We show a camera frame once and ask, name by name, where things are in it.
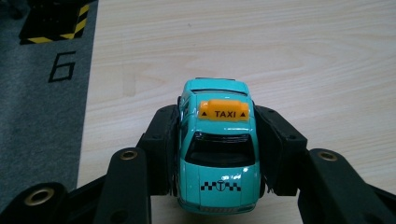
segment rear windshield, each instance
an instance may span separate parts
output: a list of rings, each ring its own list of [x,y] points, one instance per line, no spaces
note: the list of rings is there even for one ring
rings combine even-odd
[[[203,90],[191,90],[195,94],[199,93],[233,93],[237,95],[248,96],[247,93],[242,91],[230,91],[230,90],[210,90],[210,89],[203,89]]]
[[[253,165],[255,158],[250,134],[195,133],[186,162],[210,167]]]

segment hazard tape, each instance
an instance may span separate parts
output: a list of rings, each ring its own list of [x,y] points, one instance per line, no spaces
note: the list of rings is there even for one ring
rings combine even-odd
[[[43,44],[49,43],[58,40],[67,40],[82,37],[82,33],[84,32],[85,25],[87,24],[87,16],[88,10],[90,9],[89,5],[85,5],[79,10],[78,14],[78,23],[76,25],[76,29],[72,34],[62,34],[56,36],[40,36],[33,37],[21,40],[21,44]]]

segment taxi sign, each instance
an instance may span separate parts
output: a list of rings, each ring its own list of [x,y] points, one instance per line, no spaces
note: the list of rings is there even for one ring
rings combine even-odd
[[[248,120],[248,103],[236,100],[201,101],[198,118],[223,121]]]

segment toy car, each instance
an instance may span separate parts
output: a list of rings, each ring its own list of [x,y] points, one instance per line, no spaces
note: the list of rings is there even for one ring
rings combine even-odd
[[[248,86],[233,79],[192,79],[177,107],[175,180],[181,207],[200,214],[253,210],[264,181]]]

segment wooden table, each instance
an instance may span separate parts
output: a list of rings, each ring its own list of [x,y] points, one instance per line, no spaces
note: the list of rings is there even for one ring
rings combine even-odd
[[[194,77],[246,82],[308,148],[341,153],[367,183],[396,193],[394,1],[101,0],[78,184],[104,175]],[[266,194],[251,213],[207,217],[152,197],[152,218],[302,223],[296,202]]]

